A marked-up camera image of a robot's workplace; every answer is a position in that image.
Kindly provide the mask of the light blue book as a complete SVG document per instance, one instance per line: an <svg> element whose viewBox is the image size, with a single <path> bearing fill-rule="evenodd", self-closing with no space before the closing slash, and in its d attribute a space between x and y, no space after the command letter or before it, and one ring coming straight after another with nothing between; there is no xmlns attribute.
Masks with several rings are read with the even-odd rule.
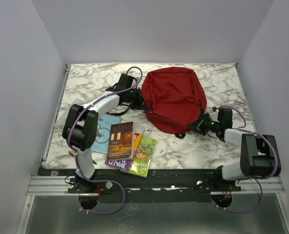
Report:
<svg viewBox="0 0 289 234"><path fill-rule="evenodd" d="M119 124L121 117L103 115L97 122L96 139L91 147L93 152L107 154L110 140L110 130L113 124Z"/></svg>

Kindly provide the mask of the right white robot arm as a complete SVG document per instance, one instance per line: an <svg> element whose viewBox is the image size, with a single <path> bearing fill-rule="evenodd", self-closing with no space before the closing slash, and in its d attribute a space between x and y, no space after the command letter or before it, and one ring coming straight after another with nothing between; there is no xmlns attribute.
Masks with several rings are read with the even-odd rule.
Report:
<svg viewBox="0 0 289 234"><path fill-rule="evenodd" d="M239 161L220 166L220 175L212 179L213 187L218 191L229 187L230 181L268 179L281 173L275 137L244 128L233 128L233 111L239 112L230 106L214 107L213 113L205 113L198 120L188 124L192 131L200 135L213 132L220 141L240 147Z"/></svg>

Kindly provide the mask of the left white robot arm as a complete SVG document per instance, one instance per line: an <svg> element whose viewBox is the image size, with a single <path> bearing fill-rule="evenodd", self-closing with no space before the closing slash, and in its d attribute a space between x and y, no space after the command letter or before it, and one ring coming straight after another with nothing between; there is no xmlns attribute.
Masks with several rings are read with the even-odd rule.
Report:
<svg viewBox="0 0 289 234"><path fill-rule="evenodd" d="M107 88L100 97L87 104L73 104L69 109L62 137L74 154L76 174L82 178L79 186L87 193L96 188L91 147L96 139L98 121L110 110L128 102L142 77L143 74L140 74L140 78L134 78L123 73L118 83Z"/></svg>

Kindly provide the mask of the red backpack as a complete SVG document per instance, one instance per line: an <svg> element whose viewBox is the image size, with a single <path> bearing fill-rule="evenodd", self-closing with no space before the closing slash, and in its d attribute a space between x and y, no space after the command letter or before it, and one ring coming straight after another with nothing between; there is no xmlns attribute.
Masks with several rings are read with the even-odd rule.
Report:
<svg viewBox="0 0 289 234"><path fill-rule="evenodd" d="M141 89L143 111L149 122L179 139L190 131L187 124L205 113L206 95L192 69L167 67L150 71L138 89Z"/></svg>

